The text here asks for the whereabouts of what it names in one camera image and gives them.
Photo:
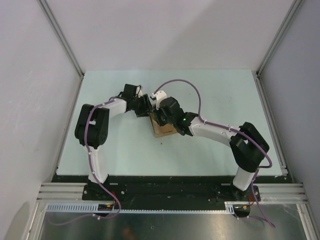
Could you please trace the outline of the left aluminium frame post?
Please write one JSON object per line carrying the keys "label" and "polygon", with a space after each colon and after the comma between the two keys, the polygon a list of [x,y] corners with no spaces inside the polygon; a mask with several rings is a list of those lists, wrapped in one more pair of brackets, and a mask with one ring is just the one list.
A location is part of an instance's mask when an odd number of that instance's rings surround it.
{"label": "left aluminium frame post", "polygon": [[76,71],[77,75],[82,80],[84,77],[84,72],[72,50],[57,18],[55,17],[54,12],[52,11],[50,5],[48,4],[47,0],[37,0],[44,16],[46,17],[50,27],[52,28],[57,40],[59,41],[62,49],[64,50],[67,58],[69,59],[71,65],[73,66],[74,70]]}

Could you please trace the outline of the aluminium frame post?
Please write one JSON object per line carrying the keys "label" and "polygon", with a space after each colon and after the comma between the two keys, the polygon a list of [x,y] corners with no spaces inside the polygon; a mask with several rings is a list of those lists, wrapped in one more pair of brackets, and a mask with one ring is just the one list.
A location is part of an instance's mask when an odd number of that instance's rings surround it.
{"label": "aluminium frame post", "polygon": [[300,9],[302,8],[305,0],[294,0],[286,13],[280,27],[278,28],[269,48],[267,49],[266,54],[264,55],[261,63],[259,64],[257,70],[255,71],[256,75],[259,77],[262,75],[263,71],[273,58],[274,54],[276,53],[277,49],[279,48],[281,42],[283,41],[286,33],[290,29],[292,23],[294,22],[297,14],[299,13]]}
{"label": "aluminium frame post", "polygon": [[76,71],[77,75],[82,80],[84,77],[84,72],[72,50],[57,18],[55,17],[54,12],[52,11],[50,5],[48,4],[47,0],[37,0],[44,16],[46,17],[50,27],[52,28],[57,40],[59,41],[62,49],[64,50],[67,58],[69,59],[71,65],[73,66],[74,70]]}

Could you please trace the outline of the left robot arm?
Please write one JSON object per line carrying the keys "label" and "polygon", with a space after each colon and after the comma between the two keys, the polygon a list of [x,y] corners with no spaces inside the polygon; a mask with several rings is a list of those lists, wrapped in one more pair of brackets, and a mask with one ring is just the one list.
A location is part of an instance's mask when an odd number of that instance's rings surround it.
{"label": "left robot arm", "polygon": [[110,119],[133,111],[136,117],[148,117],[151,103],[147,94],[142,93],[141,85],[126,84],[123,91],[108,101],[96,106],[84,104],[76,123],[74,135],[87,150],[90,173],[88,179],[96,183],[93,194],[100,200],[110,196],[111,188],[104,184],[108,178],[102,145],[106,142]]}

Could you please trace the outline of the aluminium front rail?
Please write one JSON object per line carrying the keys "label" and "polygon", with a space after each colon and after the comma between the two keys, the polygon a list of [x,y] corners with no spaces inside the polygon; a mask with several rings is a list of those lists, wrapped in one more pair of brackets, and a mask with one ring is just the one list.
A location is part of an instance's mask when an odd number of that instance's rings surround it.
{"label": "aluminium front rail", "polygon": [[[45,182],[37,195],[40,202],[80,202],[85,183]],[[262,204],[306,204],[302,183],[258,183]]]}

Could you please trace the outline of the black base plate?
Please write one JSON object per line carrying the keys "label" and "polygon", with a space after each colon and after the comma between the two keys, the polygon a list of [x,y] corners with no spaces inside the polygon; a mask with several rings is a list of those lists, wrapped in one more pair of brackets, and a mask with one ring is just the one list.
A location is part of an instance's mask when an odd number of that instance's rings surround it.
{"label": "black base plate", "polygon": [[249,207],[260,202],[259,188],[248,188],[241,200],[230,191],[232,176],[120,176],[110,175],[99,186],[86,175],[55,175],[54,183],[85,183],[82,199],[111,201],[116,208],[146,211],[221,210],[225,202]]}

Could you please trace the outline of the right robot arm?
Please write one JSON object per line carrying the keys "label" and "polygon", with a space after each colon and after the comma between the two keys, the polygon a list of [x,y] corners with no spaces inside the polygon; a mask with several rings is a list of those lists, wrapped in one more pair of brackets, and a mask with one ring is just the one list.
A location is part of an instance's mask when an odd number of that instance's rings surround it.
{"label": "right robot arm", "polygon": [[182,136],[203,137],[231,148],[238,168],[230,194],[237,201],[247,197],[249,186],[270,149],[256,127],[250,122],[233,128],[201,120],[197,113],[184,112],[178,101],[165,93],[154,94],[151,99],[155,101],[151,109],[153,118],[159,126],[170,125]]}

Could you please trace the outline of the brown cardboard express box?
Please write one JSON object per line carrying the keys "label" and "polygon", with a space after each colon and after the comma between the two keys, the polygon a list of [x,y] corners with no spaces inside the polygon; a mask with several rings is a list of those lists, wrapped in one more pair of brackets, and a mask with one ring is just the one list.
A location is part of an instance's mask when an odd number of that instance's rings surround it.
{"label": "brown cardboard express box", "polygon": [[160,126],[155,120],[154,120],[154,114],[149,114],[149,119],[151,122],[151,126],[153,129],[153,134],[155,138],[162,138],[169,135],[177,134],[177,130],[170,124],[166,124],[164,126]]}

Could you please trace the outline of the right aluminium frame post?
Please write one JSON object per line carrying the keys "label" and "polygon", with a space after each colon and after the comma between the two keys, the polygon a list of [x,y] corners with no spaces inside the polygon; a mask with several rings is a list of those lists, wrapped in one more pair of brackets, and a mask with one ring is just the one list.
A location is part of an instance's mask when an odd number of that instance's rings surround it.
{"label": "right aluminium frame post", "polygon": [[262,75],[263,71],[273,58],[274,54],[276,53],[277,49],[279,48],[281,42],[283,41],[286,33],[290,29],[292,23],[294,22],[297,14],[299,13],[300,9],[302,8],[305,0],[294,0],[286,13],[280,27],[278,28],[269,48],[267,49],[266,54],[264,55],[261,63],[259,64],[257,70],[255,71],[256,75],[259,77]]}

